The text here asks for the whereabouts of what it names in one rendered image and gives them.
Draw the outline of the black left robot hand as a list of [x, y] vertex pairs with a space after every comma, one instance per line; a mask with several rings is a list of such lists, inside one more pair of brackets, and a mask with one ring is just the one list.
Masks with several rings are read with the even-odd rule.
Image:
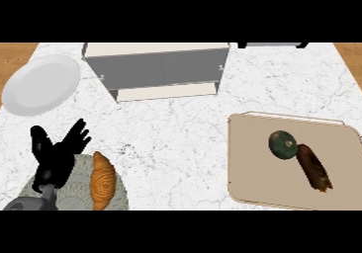
[[38, 193], [45, 185], [53, 185], [57, 189], [64, 185], [73, 167], [73, 156], [82, 152], [91, 140], [84, 127], [85, 121], [78, 120], [60, 142], [51, 142], [41, 126], [30, 127], [32, 153], [39, 163], [32, 189]]

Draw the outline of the grey and cream tiered shelf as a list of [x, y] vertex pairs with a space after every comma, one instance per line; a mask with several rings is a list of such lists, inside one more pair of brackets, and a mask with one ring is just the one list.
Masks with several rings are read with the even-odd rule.
[[227, 42], [87, 42], [87, 62], [113, 100], [215, 95]]

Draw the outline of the dark green squash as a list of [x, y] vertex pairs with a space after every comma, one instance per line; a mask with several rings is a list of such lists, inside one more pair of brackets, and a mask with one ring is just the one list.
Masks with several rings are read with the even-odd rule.
[[298, 144], [292, 135], [282, 130], [268, 136], [268, 148], [279, 159], [291, 159], [298, 153]]

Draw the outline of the beige tray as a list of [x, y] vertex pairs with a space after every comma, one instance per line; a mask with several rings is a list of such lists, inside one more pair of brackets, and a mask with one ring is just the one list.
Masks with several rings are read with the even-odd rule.
[[[268, 136], [286, 131], [305, 144], [332, 188], [316, 190], [295, 159], [279, 159]], [[305, 210], [362, 210], [362, 139], [347, 125], [233, 114], [227, 120], [227, 190], [249, 204]]]

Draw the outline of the orange croissant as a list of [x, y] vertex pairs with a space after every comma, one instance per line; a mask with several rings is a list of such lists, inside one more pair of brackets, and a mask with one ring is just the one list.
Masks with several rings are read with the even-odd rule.
[[90, 197], [93, 209], [101, 211], [115, 195], [116, 174], [113, 165], [103, 154], [93, 153], [93, 170], [90, 174]]

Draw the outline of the grey round placemat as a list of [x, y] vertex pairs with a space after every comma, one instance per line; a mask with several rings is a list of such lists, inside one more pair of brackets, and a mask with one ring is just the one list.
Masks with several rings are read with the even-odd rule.
[[[57, 211], [94, 211], [90, 197], [90, 174], [93, 170], [93, 155], [78, 154], [73, 156], [73, 167], [67, 180], [57, 189]], [[115, 195], [103, 211], [125, 211], [128, 209], [127, 191], [121, 177], [116, 174]], [[39, 197], [32, 189], [33, 178], [29, 180], [19, 197]]]

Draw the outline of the white oval plate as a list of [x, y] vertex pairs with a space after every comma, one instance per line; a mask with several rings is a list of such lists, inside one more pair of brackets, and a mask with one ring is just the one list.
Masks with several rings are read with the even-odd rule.
[[64, 55], [30, 60], [10, 76], [1, 94], [1, 104], [16, 116], [36, 116], [70, 96], [79, 80], [76, 61]]

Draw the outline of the dark brown sweet potato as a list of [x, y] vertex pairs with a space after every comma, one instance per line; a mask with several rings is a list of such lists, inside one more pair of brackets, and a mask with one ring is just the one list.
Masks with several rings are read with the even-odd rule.
[[297, 161], [301, 166], [310, 186], [320, 192], [332, 188], [326, 171], [307, 145], [298, 145]]

